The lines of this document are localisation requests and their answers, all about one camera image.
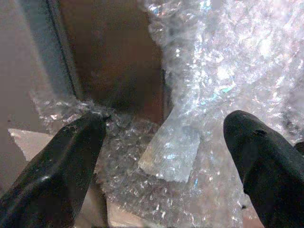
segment bubble wrap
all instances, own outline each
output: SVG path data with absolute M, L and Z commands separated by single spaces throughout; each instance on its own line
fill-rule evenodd
M 225 146 L 223 120 L 241 109 L 291 143 L 304 139 L 304 1 L 139 4 L 150 15 L 151 37 L 162 47 L 174 104 L 139 166 L 147 174 L 184 181 L 194 192 L 201 191 L 200 197 L 188 198 L 195 210 L 183 206 L 192 212 L 187 219 L 194 226 L 240 227 L 242 187 Z M 174 147 L 184 128 L 199 132 L 200 141 L 193 137 Z M 198 144 L 196 155 L 193 147 Z
M 99 113 L 107 120 L 107 135 L 97 160 L 95 173 L 97 183 L 106 193 L 107 199 L 123 210 L 140 216 L 165 227 L 222 227 L 223 215 L 234 208 L 234 216 L 229 218 L 227 227 L 241 227 L 239 216 L 242 199 L 239 199 L 241 186 L 234 186 L 236 195 L 221 197 L 214 181 L 235 179 L 231 173 L 224 174 L 218 169 L 220 160 L 215 160 L 213 152 L 207 156 L 199 153 L 193 166 L 197 167 L 189 177 L 187 184 L 167 182 L 155 176 L 147 175 L 138 167 L 158 126 L 132 115 L 118 113 L 113 109 L 95 105 L 92 101 L 81 102 L 74 97 L 50 99 L 45 93 L 34 93 L 32 99 L 39 116 L 51 134 L 56 134 L 64 125 L 69 124 L 86 112 Z M 210 202 L 218 202 L 218 210 Z M 248 211 L 248 217 L 256 216 Z

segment gray surface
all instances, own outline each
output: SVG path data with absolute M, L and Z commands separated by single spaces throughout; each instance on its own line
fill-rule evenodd
M 34 104 L 31 90 L 53 95 L 72 93 L 61 65 L 58 43 L 51 33 L 50 21 L 41 7 L 45 1 L 30 1 L 30 25 L 19 1 L 0 1 L 0 76 L 1 124 L 0 188 L 6 191 L 27 164 L 20 149 L 9 136 L 7 128 L 45 132 Z

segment small hole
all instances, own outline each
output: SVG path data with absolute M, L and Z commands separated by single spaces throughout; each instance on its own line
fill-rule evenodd
M 260 130 L 260 129 L 259 130 L 255 130 L 254 133 L 257 134 L 257 135 L 260 135 L 260 136 L 264 136 L 264 135 L 267 134 L 265 131 Z

